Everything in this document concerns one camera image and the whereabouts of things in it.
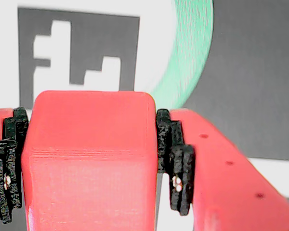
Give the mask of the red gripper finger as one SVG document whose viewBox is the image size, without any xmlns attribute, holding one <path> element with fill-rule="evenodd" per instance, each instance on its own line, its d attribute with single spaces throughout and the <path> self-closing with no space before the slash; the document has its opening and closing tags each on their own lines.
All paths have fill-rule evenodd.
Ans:
<svg viewBox="0 0 289 231">
<path fill-rule="evenodd" d="M 214 125 L 188 109 L 159 109 L 158 172 L 170 206 L 196 231 L 289 231 L 289 201 Z"/>
<path fill-rule="evenodd" d="M 0 221 L 11 223 L 22 207 L 21 154 L 29 121 L 25 108 L 0 109 Z"/>
</svg>

